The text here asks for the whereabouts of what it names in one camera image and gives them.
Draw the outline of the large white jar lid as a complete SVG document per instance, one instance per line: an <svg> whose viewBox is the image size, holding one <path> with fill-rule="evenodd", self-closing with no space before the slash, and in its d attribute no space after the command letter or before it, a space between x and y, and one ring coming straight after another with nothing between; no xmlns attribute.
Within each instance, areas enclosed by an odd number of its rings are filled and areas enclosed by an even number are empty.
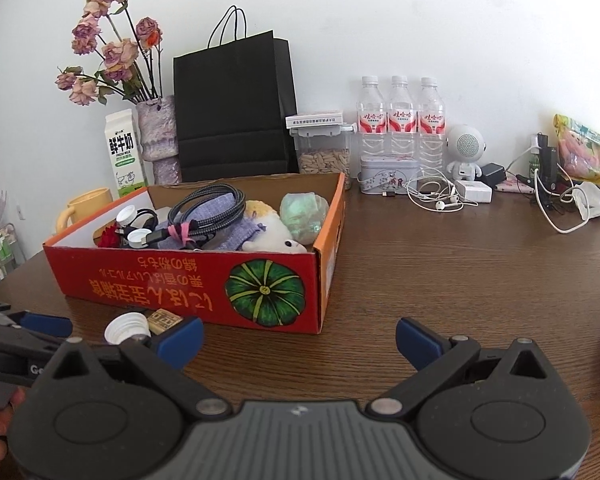
<svg viewBox="0 0 600 480"><path fill-rule="evenodd" d="M130 338L150 336L148 319L140 312L126 312L114 318L105 328L104 338L107 344L122 344Z"/></svg>

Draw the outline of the purple fabric pouch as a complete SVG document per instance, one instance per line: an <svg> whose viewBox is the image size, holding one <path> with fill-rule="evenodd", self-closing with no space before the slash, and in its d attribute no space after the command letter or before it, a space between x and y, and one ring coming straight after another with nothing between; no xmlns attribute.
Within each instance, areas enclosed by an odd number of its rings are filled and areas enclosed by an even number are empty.
<svg viewBox="0 0 600 480"><path fill-rule="evenodd" d="M204 249L236 252L258 227L244 218L246 199L243 192L192 193L173 206L158 230L166 238L156 247L166 250Z"/></svg>

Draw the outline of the red artificial rose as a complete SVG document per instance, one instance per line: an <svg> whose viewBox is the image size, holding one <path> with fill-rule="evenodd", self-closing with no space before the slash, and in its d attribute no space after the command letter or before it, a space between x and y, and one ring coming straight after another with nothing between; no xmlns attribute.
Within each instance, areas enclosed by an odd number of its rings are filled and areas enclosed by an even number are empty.
<svg viewBox="0 0 600 480"><path fill-rule="evenodd" d="M107 226L102 231L97 246L100 248L119 248L121 246L121 235L116 226Z"/></svg>

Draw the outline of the yellow white hamster plush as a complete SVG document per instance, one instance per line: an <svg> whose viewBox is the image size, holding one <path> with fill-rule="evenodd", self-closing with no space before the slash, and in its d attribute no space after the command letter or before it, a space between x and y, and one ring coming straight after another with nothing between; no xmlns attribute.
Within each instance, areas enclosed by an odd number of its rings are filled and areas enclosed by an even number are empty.
<svg viewBox="0 0 600 480"><path fill-rule="evenodd" d="M304 254L306 248L298 243L283 224L278 212L260 200L247 200L244 218L251 220L259 229L242 244L243 252L283 252Z"/></svg>

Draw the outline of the plastic bag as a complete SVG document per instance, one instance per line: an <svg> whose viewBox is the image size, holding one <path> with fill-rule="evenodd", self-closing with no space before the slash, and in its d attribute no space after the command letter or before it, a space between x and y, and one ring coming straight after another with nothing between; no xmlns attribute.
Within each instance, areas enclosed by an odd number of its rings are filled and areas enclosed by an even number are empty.
<svg viewBox="0 0 600 480"><path fill-rule="evenodd" d="M312 245L320 234L329 203L314 192L288 193L279 207L279 217L292 238L302 245Z"/></svg>

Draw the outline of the small white bottle cap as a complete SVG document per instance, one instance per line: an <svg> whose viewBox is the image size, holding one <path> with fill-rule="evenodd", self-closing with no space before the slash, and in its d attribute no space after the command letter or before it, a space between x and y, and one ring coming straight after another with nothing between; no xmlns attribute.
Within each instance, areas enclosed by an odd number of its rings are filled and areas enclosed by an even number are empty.
<svg viewBox="0 0 600 480"><path fill-rule="evenodd" d="M116 217L116 223L119 228L130 226L137 216L137 209L134 205L122 208Z"/></svg>

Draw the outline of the yellow ceramic mug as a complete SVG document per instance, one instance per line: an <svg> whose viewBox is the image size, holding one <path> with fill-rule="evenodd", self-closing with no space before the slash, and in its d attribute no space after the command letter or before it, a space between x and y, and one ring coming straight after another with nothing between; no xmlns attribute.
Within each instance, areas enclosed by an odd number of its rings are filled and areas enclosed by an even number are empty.
<svg viewBox="0 0 600 480"><path fill-rule="evenodd" d="M69 200L56 220L56 232L60 233L72 224L91 217L112 202L109 188L95 188Z"/></svg>

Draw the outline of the white charger adapter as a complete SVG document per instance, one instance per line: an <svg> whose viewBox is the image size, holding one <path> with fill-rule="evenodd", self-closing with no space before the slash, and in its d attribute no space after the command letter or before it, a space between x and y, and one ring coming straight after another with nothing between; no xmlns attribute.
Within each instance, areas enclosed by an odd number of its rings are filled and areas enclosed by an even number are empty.
<svg viewBox="0 0 600 480"><path fill-rule="evenodd" d="M492 188L481 181L456 180L455 187L464 202L476 204L492 202Z"/></svg>

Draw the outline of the white tin box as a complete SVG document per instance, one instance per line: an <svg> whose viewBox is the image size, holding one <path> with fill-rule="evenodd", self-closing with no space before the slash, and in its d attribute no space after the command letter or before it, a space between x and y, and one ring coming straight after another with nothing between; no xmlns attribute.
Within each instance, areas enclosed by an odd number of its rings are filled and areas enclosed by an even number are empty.
<svg viewBox="0 0 600 480"><path fill-rule="evenodd" d="M358 186L367 195L406 195L414 191L419 162L403 155L362 155Z"/></svg>

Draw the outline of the white round robot toy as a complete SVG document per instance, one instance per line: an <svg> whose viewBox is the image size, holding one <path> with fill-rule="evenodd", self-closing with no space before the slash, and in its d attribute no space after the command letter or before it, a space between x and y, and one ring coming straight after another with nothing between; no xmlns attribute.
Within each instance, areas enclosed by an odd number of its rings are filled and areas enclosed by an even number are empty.
<svg viewBox="0 0 600 480"><path fill-rule="evenodd" d="M486 150L479 130L468 125L454 126L446 136L450 162L446 171L453 180L475 181L482 176L478 160Z"/></svg>

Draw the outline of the purple textured vase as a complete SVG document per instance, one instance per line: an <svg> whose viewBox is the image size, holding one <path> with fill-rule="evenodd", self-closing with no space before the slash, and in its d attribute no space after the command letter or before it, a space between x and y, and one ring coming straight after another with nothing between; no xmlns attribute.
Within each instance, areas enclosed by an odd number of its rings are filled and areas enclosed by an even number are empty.
<svg viewBox="0 0 600 480"><path fill-rule="evenodd" d="M150 162L155 185L181 183L174 96L138 103L137 122L145 162Z"/></svg>

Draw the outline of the black paper shopping bag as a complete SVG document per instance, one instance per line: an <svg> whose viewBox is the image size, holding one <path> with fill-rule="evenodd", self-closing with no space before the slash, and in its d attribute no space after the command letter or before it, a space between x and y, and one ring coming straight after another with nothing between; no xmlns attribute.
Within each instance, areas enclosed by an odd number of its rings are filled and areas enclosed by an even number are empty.
<svg viewBox="0 0 600 480"><path fill-rule="evenodd" d="M289 42L274 32L173 59L182 180L296 174L286 118L297 113Z"/></svg>

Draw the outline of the colourful snack packet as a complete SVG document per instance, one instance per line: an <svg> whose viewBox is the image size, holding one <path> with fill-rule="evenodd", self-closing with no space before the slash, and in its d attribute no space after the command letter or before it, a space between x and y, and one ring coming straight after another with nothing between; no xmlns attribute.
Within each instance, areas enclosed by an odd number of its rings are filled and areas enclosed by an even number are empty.
<svg viewBox="0 0 600 480"><path fill-rule="evenodd" d="M562 114L553 124L560 166L573 180L600 185L600 133Z"/></svg>

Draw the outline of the dried pink roses bouquet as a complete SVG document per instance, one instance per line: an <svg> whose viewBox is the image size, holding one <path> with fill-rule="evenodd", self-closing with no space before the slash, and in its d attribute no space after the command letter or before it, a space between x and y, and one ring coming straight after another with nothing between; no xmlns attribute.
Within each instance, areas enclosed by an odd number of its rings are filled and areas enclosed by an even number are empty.
<svg viewBox="0 0 600 480"><path fill-rule="evenodd" d="M162 43L156 20L132 20L129 0L86 0L71 32L71 50L77 56L96 55L97 68L90 73L67 66L55 84L79 106L105 105L110 96L132 104L161 99Z"/></svg>

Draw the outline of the white wired earphones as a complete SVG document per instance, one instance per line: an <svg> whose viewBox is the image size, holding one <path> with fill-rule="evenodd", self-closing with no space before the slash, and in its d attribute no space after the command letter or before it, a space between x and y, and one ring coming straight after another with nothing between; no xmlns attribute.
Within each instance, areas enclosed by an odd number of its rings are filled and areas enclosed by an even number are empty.
<svg viewBox="0 0 600 480"><path fill-rule="evenodd" d="M479 206L474 200L460 196L456 185L437 169L419 169L406 182L405 191L417 208L436 214L452 214L465 207Z"/></svg>

